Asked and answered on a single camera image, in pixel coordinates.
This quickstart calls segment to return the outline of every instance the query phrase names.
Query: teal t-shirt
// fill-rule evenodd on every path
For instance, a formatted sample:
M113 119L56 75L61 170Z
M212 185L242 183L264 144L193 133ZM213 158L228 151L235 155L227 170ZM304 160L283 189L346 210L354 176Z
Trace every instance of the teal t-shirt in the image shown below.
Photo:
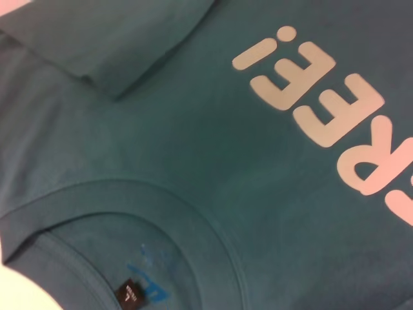
M3 263L72 310L413 309L413 6L36 0L0 18Z

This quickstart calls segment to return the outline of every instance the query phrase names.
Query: t-shirt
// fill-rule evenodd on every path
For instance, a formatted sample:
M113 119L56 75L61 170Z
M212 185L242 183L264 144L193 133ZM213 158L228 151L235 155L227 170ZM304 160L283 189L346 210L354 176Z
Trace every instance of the t-shirt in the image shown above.
M67 310L413 309L412 8L1 17L3 263Z

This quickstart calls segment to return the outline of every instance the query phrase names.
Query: shirt sleeve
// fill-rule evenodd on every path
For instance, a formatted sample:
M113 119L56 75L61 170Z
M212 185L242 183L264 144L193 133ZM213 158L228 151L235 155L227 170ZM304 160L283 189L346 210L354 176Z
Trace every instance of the shirt sleeve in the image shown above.
M0 29L116 98L182 42L214 0L35 0Z

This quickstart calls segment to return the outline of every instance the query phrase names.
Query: white surface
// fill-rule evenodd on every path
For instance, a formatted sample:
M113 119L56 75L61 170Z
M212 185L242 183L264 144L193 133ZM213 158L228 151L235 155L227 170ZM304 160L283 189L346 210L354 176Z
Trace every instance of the white surface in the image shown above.
M0 16L29 2L30 0L0 0ZM0 309L60 310L61 308L35 283L0 263Z

